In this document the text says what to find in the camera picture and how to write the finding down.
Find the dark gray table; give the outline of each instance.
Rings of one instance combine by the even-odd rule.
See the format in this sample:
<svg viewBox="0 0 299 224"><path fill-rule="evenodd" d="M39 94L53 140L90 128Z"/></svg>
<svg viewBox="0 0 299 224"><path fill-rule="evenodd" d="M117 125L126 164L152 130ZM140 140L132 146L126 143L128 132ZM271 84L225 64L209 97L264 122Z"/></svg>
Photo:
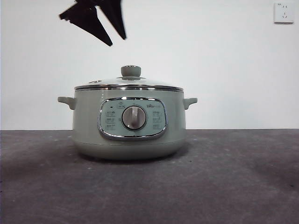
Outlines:
<svg viewBox="0 0 299 224"><path fill-rule="evenodd" d="M173 156L129 162L70 134L1 132L2 224L299 223L299 130L188 130Z"/></svg>

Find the white wall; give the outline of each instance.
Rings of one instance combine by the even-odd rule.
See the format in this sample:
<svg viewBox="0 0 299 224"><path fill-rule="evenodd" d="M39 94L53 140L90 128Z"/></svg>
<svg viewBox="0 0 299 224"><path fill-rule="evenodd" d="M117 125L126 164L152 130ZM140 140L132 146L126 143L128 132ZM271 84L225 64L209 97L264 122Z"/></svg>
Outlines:
<svg viewBox="0 0 299 224"><path fill-rule="evenodd" d="M199 102L187 128L299 128L299 4L293 25L273 24L272 0L123 0L127 40L102 13L114 45L59 20L72 0L1 1L1 129L71 129L57 96L118 77L185 89Z"/></svg>

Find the control dial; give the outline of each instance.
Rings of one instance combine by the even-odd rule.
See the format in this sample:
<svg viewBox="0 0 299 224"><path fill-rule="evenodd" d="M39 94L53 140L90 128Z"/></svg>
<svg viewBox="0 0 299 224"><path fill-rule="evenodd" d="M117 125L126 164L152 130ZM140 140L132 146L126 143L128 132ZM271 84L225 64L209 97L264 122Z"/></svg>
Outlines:
<svg viewBox="0 0 299 224"><path fill-rule="evenodd" d="M130 106L122 114L122 122L131 129L136 130L141 128L146 120L146 115L143 109L138 106Z"/></svg>

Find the electrical socket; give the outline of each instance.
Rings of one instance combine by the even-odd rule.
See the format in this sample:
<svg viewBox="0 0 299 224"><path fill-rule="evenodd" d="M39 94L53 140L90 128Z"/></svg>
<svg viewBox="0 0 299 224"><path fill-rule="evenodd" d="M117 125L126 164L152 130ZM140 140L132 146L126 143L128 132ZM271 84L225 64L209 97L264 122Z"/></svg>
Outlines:
<svg viewBox="0 0 299 224"><path fill-rule="evenodd" d="M274 23L294 23L295 3L276 2L274 3Z"/></svg>

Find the black plastic piece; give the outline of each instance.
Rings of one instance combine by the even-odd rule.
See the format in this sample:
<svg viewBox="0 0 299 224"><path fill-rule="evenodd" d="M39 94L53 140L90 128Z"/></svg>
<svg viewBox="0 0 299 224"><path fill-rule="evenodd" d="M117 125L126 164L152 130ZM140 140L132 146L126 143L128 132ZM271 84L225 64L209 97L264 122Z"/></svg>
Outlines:
<svg viewBox="0 0 299 224"><path fill-rule="evenodd" d="M121 14L121 0L77 0L76 2L75 5L59 15L61 20L69 20L70 23L111 46L112 41L97 16L95 6L99 6L122 39L126 39Z"/></svg>

